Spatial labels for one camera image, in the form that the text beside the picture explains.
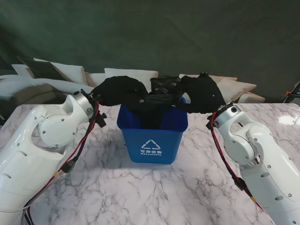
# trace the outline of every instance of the white pillow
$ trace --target white pillow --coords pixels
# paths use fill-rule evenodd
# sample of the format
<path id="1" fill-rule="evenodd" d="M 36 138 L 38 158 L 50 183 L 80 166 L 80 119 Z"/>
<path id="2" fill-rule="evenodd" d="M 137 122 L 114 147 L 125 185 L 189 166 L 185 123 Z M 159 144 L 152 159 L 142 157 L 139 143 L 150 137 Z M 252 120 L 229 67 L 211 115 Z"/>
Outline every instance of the white pillow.
<path id="1" fill-rule="evenodd" d="M 33 58 L 35 61 L 48 62 L 46 60 L 40 60 Z M 73 65 L 65 65 L 56 62 L 50 62 L 54 68 L 62 75 L 67 81 L 85 84 L 87 85 L 87 81 L 85 78 L 84 68 L 81 66 L 73 66 Z"/>
<path id="2" fill-rule="evenodd" d="M 105 79 L 105 74 L 96 74 L 96 73 L 85 73 L 86 81 L 90 87 L 97 87 L 100 85 Z"/>
<path id="3" fill-rule="evenodd" d="M 223 79 L 217 84 L 217 86 L 222 93 L 224 101 L 229 103 L 237 100 L 242 94 L 251 91 L 256 87 L 256 84 Z"/>
<path id="4" fill-rule="evenodd" d="M 107 78 L 113 76 L 129 76 L 135 78 L 138 81 L 142 82 L 147 90 L 151 90 L 150 79 L 153 77 L 158 77 L 157 71 L 150 70 L 138 70 L 138 69 L 112 69 L 105 68 L 105 75 Z"/>
<path id="5" fill-rule="evenodd" d="M 187 75 L 187 74 L 180 74 L 179 75 L 179 78 L 183 78 L 184 76 L 189 76 L 189 77 L 198 77 L 198 75 Z M 212 78 L 212 80 L 214 82 L 216 82 L 216 84 L 218 84 L 219 82 L 221 82 L 221 80 L 223 79 L 229 79 L 229 80 L 233 80 L 233 81 L 237 81 L 237 77 L 228 77 L 228 76 L 213 76 L 213 75 L 210 75 L 210 77 Z"/>
<path id="6" fill-rule="evenodd" d="M 24 64 L 12 64 L 11 66 L 14 68 L 14 70 L 17 72 L 18 75 L 29 76 L 34 78 L 34 73 L 32 72 L 31 69 L 29 69 L 28 66 Z"/>

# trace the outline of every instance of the connector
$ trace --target connector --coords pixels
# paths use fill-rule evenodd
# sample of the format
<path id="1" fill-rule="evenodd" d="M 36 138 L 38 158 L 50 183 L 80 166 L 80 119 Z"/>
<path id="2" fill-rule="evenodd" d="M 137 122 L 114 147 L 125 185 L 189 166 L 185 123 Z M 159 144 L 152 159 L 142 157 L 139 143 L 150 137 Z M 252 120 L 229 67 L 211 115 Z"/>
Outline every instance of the connector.
<path id="1" fill-rule="evenodd" d="M 68 161 L 66 164 L 64 164 L 64 166 L 62 167 L 61 170 L 64 173 L 69 173 L 73 170 L 75 164 L 76 164 L 76 161 L 72 159 L 72 160 Z"/>

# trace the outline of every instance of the robotic arm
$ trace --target robotic arm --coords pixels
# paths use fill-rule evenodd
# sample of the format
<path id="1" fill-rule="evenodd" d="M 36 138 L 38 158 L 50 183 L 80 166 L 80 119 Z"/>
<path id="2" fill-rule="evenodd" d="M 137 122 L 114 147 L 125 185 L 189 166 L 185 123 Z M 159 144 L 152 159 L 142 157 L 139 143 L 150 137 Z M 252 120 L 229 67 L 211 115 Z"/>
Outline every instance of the robotic arm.
<path id="1" fill-rule="evenodd" d="M 11 224 L 23 206 L 58 170 L 79 124 L 87 122 L 93 106 L 80 92 L 62 105 L 39 105 L 31 110 L 0 152 L 0 221 Z M 46 147 L 33 143 L 34 130 Z"/>
<path id="2" fill-rule="evenodd" d="M 300 172 L 271 131 L 237 106 L 220 108 L 213 121 L 228 156 L 240 165 L 249 192 L 276 225 L 300 224 Z M 230 127 L 243 127 L 235 133 Z"/>

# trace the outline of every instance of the marble table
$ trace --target marble table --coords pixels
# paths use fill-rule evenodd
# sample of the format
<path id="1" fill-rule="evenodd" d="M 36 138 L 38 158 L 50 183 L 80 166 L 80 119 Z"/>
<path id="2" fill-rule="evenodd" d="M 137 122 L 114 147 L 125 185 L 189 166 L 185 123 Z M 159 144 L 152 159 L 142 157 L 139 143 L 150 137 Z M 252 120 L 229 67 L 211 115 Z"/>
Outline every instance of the marble table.
<path id="1" fill-rule="evenodd" d="M 32 107 L 16 108 L 0 130 L 0 150 Z M 267 125 L 300 168 L 300 108 L 293 104 L 239 107 Z M 36 225 L 272 224 L 234 185 L 205 127 L 208 115 L 188 116 L 189 127 L 173 164 L 138 164 L 131 162 L 117 127 L 119 108 L 101 107 L 108 116 L 107 126 L 93 130 L 74 170 L 32 205 Z M 86 128 L 87 124 L 79 127 L 68 154 Z M 230 165 L 237 173 L 237 165 L 232 161 Z"/>

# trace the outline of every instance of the black cloth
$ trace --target black cloth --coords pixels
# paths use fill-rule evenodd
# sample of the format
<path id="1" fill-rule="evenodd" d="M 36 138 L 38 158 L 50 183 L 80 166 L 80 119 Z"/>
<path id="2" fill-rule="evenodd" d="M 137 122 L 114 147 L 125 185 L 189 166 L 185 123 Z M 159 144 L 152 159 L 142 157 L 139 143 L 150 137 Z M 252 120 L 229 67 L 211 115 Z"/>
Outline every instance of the black cloth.
<path id="1" fill-rule="evenodd" d="M 52 80 L 66 81 L 66 79 L 59 74 L 50 62 L 34 61 L 18 57 L 33 72 L 35 78 L 47 78 Z"/>
<path id="2" fill-rule="evenodd" d="M 143 102 L 126 107 L 140 118 L 141 129 L 159 129 L 163 116 L 179 103 L 183 92 L 174 91 L 179 77 L 151 78 L 151 92 Z"/>
<path id="3" fill-rule="evenodd" d="M 187 113 L 214 113 L 226 104 L 217 84 L 207 73 L 200 73 L 197 78 L 184 76 L 175 91 L 183 91 L 190 97 L 190 104 L 176 105 Z"/>
<path id="4" fill-rule="evenodd" d="M 113 106 L 123 104 L 130 107 L 144 99 L 148 92 L 144 84 L 128 76 L 113 76 L 106 78 L 95 87 L 91 94 L 101 105 Z"/>

